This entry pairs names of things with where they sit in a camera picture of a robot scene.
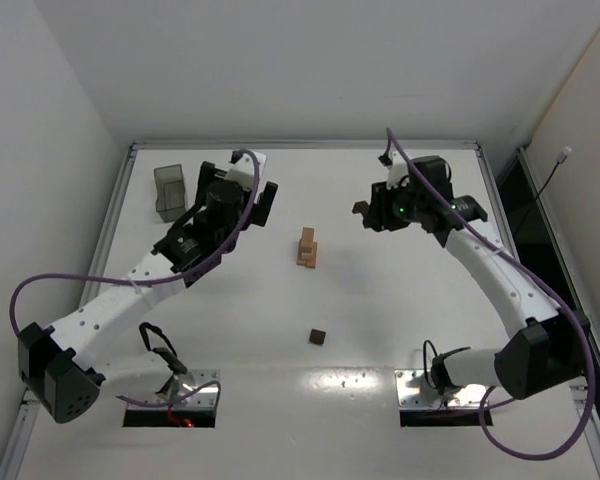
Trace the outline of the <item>dark wood arch block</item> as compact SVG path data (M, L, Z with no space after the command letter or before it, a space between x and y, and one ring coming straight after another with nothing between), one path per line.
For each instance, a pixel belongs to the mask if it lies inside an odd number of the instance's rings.
M357 201L352 207L352 213L366 216L369 211L369 204L366 201Z

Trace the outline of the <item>grey translucent plastic bin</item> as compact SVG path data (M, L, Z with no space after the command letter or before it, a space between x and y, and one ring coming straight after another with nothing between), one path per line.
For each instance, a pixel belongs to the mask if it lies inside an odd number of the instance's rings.
M188 210L186 182L181 164L154 170L156 186L155 209L164 223L175 222Z

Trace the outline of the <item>small dark wood cube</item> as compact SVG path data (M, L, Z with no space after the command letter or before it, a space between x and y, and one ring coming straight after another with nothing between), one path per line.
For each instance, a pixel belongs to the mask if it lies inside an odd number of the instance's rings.
M309 343L322 346L325 343L326 332L318 329L312 329L309 334Z

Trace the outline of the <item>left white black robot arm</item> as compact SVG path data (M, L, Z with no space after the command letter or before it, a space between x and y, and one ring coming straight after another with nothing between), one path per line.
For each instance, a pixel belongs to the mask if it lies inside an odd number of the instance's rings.
M261 180L266 161L243 149L233 152L226 170L203 163L193 207L125 277L106 279L105 292L46 327L14 330L20 378L56 423L77 419L102 396L149 408L133 395L153 394L154 408L172 409L219 384L194 383L170 343L118 362L99 358L128 329L150 329L144 316L219 266L242 231L265 226L278 189Z

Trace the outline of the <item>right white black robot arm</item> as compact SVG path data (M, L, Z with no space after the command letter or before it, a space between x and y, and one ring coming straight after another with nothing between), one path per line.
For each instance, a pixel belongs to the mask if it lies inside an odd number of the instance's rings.
M508 336L502 348L461 347L435 356L429 382L439 394L471 383L501 387L521 400L585 372L581 341L564 308L508 262L487 212L470 195L455 196L448 163L426 156L407 163L398 153L379 158L386 180L352 211L375 232L418 224L469 272L499 315Z

